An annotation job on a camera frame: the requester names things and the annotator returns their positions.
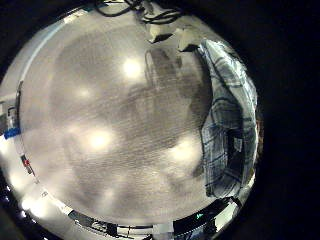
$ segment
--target cable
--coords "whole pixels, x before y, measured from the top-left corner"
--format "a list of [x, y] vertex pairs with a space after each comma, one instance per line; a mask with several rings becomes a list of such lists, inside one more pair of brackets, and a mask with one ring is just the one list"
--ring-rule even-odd
[[122, 14], [125, 14], [127, 12], [130, 12], [131, 10], [135, 10], [136, 7], [138, 7], [143, 0], [136, 0], [134, 2], [130, 2], [128, 0], [126, 0], [125, 2], [129, 5], [129, 7], [117, 12], [117, 13], [106, 13], [104, 11], [102, 11], [99, 7], [99, 4], [103, 2], [103, 0], [95, 0], [93, 3], [93, 6], [95, 8], [95, 10], [100, 13], [101, 15], [105, 16], [105, 17], [118, 17]]
[[148, 17], [146, 15], [147, 14], [143, 16], [142, 22], [146, 24], [163, 25], [176, 21], [178, 18], [182, 17], [184, 13], [180, 9], [171, 9], [154, 17]]

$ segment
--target blue object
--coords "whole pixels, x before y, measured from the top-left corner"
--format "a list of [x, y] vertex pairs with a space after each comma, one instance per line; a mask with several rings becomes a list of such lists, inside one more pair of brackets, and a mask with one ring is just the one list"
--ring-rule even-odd
[[15, 137], [21, 133], [20, 128], [10, 128], [4, 132], [4, 138], [7, 140], [9, 138]]

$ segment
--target wire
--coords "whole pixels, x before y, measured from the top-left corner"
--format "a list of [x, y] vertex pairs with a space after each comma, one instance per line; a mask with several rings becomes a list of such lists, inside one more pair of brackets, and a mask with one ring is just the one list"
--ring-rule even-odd
[[[103, 0], [95, 0], [93, 5], [94, 5], [95, 10], [105, 17], [118, 17], [122, 14], [129, 12], [129, 11], [144, 10], [143, 7], [140, 9], [138, 8], [143, 1], [144, 0], [136, 0], [136, 1], [124, 0], [124, 2], [129, 6], [125, 9], [117, 12], [117, 13], [106, 13], [100, 9], [101, 3], [105, 3], [106, 6], [108, 6], [108, 3], [117, 3], [117, 1], [110, 0], [108, 2], [104, 2]], [[164, 24], [170, 24], [170, 23], [176, 21], [178, 18], [180, 18], [183, 15], [184, 15], [184, 13], [180, 9], [173, 8], [173, 9], [170, 9], [166, 12], [160, 13], [159, 15], [156, 15], [154, 17], [148, 17], [147, 13], [146, 13], [143, 15], [141, 21], [145, 24], [164, 25]]]
[[138, 7], [143, 0], [136, 0], [134, 2], [130, 2], [128, 0], [125, 0], [125, 2], [129, 5], [129, 7], [117, 12], [117, 13], [106, 13], [104, 11], [102, 11], [99, 7], [99, 4], [103, 2], [103, 0], [95, 0], [93, 3], [93, 6], [95, 8], [95, 10], [100, 13], [101, 15], [105, 16], [105, 17], [118, 17], [122, 14], [125, 14], [127, 12], [130, 12], [131, 10], [136, 10], [136, 7]]
[[142, 21], [146, 24], [163, 25], [170, 24], [182, 17], [184, 13], [179, 9], [171, 9], [166, 12], [160, 13], [154, 17], [148, 17], [147, 14], [143, 16]]

